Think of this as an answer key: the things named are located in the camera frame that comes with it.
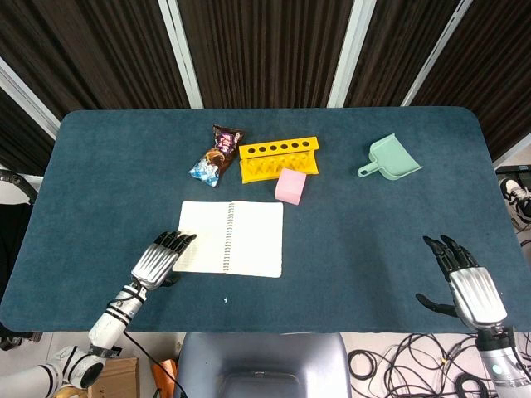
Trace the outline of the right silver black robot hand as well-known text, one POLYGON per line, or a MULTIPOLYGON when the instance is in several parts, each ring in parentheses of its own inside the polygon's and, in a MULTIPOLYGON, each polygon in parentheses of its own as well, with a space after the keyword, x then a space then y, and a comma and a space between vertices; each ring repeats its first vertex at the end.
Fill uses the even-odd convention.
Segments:
POLYGON ((453 303, 435 303, 420 293, 417 301, 434 313, 459 318, 472 330, 501 328, 507 312, 489 271, 447 235, 439 240, 424 236, 423 240, 436 258, 453 303))

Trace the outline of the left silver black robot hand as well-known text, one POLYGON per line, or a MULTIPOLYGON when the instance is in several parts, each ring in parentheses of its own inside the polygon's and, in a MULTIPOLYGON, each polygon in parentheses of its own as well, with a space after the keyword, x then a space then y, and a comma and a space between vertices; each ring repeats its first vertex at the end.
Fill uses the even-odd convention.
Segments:
POLYGON ((180 275, 173 267, 196 238, 180 231, 160 234, 133 267, 133 282, 149 291, 176 284, 180 275))

